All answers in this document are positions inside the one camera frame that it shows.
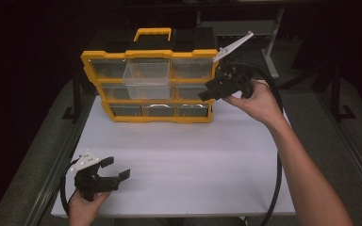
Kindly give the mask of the aluminium frame rail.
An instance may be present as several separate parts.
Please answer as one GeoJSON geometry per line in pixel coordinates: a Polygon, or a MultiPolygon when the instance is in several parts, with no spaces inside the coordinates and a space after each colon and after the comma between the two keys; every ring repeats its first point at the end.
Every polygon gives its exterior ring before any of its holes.
{"type": "Polygon", "coordinates": [[[31,162],[36,168],[34,175],[39,177],[39,188],[25,226],[39,226],[42,218],[50,214],[50,203],[56,201],[60,178],[72,160],[94,100],[94,95],[87,95],[77,102],[70,95],[59,96],[54,102],[31,149],[36,155],[31,162]]]}
{"type": "Polygon", "coordinates": [[[337,112],[334,112],[334,103],[332,100],[328,100],[323,93],[316,93],[316,98],[321,108],[325,111],[327,119],[336,129],[340,139],[346,146],[348,153],[354,162],[354,166],[362,179],[362,153],[353,137],[349,134],[348,129],[343,124],[346,120],[356,120],[355,114],[347,105],[338,106],[337,112]]]}

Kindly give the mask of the person's left hand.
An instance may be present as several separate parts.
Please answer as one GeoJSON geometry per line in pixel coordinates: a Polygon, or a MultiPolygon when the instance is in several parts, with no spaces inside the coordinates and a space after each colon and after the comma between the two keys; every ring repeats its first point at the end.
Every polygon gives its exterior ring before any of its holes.
{"type": "Polygon", "coordinates": [[[69,203],[69,225],[70,226],[91,226],[96,219],[98,212],[110,192],[103,192],[94,195],[93,201],[87,201],[81,192],[76,190],[70,198],[69,203]]]}

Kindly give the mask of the large clear plastic drawer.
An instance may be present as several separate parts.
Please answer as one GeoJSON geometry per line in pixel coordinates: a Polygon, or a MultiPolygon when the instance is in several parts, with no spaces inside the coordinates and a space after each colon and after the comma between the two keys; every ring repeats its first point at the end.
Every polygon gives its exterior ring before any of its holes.
{"type": "Polygon", "coordinates": [[[170,99],[170,60],[167,58],[129,59],[123,73],[123,84],[131,99],[170,99]]]}

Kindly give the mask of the white metal stand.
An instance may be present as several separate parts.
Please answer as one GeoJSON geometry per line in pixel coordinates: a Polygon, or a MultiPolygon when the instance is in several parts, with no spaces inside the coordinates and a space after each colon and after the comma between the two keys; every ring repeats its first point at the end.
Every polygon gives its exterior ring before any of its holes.
{"type": "Polygon", "coordinates": [[[277,14],[276,14],[275,20],[274,20],[272,28],[271,28],[270,41],[269,41],[268,45],[261,50],[261,54],[263,56],[267,69],[270,73],[270,76],[272,79],[275,79],[275,80],[277,80],[279,78],[279,73],[276,70],[276,67],[272,60],[272,48],[275,44],[276,37],[277,37],[278,31],[279,31],[279,28],[281,26],[284,12],[285,12],[285,10],[283,8],[280,8],[277,10],[277,14]]]}

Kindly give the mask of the black metal stand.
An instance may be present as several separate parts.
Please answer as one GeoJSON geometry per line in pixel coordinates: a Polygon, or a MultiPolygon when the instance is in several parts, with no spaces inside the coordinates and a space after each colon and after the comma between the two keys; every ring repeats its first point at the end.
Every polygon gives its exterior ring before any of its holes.
{"type": "Polygon", "coordinates": [[[330,111],[337,122],[355,119],[355,114],[348,105],[340,103],[341,74],[337,66],[331,66],[328,70],[329,84],[331,86],[330,111]]]}
{"type": "Polygon", "coordinates": [[[73,85],[73,105],[67,107],[64,114],[62,115],[62,119],[71,120],[72,123],[76,123],[82,113],[82,96],[84,91],[84,75],[81,71],[76,71],[72,80],[73,85]]]}

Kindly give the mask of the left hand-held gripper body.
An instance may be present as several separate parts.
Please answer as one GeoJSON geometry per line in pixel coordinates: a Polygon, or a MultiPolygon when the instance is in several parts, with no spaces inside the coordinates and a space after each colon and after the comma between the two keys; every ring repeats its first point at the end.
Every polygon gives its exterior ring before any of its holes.
{"type": "Polygon", "coordinates": [[[93,152],[86,151],[70,167],[70,172],[74,173],[75,188],[90,202],[96,193],[117,190],[121,182],[119,176],[101,177],[98,174],[101,160],[93,152]]]}

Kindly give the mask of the person's right hand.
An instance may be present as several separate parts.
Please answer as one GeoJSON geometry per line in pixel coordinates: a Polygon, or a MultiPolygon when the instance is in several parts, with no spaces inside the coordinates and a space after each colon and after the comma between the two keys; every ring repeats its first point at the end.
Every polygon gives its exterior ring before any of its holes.
{"type": "Polygon", "coordinates": [[[251,81],[251,86],[254,92],[250,98],[237,98],[230,95],[223,98],[223,100],[241,109],[266,126],[280,127],[281,125],[287,125],[288,123],[269,86],[254,79],[251,81]]]}

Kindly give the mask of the yellow and black organizer box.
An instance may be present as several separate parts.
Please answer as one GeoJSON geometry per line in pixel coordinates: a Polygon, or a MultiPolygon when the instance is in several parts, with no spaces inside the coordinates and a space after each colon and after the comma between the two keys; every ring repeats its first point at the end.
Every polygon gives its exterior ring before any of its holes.
{"type": "Polygon", "coordinates": [[[86,50],[81,54],[84,71],[96,87],[101,98],[101,105],[108,117],[116,122],[151,122],[168,121],[177,123],[210,122],[213,118],[213,102],[205,101],[210,106],[205,118],[134,118],[117,119],[109,111],[106,98],[102,96],[99,82],[92,74],[91,59],[134,59],[134,58],[209,58],[212,62],[212,79],[217,64],[213,57],[218,54],[216,36],[210,27],[192,29],[172,29],[169,27],[140,28],[136,31],[103,30],[96,34],[86,50]]]}

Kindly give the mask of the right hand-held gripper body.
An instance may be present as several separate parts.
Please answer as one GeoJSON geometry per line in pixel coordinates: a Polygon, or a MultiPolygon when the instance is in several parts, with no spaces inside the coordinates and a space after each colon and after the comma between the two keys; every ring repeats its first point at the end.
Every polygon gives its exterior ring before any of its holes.
{"type": "MultiPolygon", "coordinates": [[[[213,57],[214,62],[218,62],[224,59],[237,48],[239,48],[245,41],[250,39],[254,33],[249,31],[243,38],[234,41],[226,47],[221,47],[220,52],[213,57]]],[[[229,63],[226,66],[222,66],[223,75],[216,76],[215,78],[222,78],[222,84],[216,89],[206,89],[212,95],[213,99],[219,100],[230,96],[237,91],[242,93],[245,98],[250,98],[253,94],[253,88],[251,86],[252,75],[246,71],[237,69],[237,63],[229,63]]]]}

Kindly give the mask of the set of small clear drawers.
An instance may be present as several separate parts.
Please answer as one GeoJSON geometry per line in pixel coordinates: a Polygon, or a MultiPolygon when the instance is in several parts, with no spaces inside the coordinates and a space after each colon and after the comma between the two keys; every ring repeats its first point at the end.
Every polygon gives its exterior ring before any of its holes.
{"type": "Polygon", "coordinates": [[[113,117],[205,118],[210,106],[198,94],[206,90],[211,78],[209,58],[175,58],[170,60],[171,98],[167,100],[131,99],[123,84],[123,73],[129,59],[91,59],[92,74],[99,82],[113,117]]]}

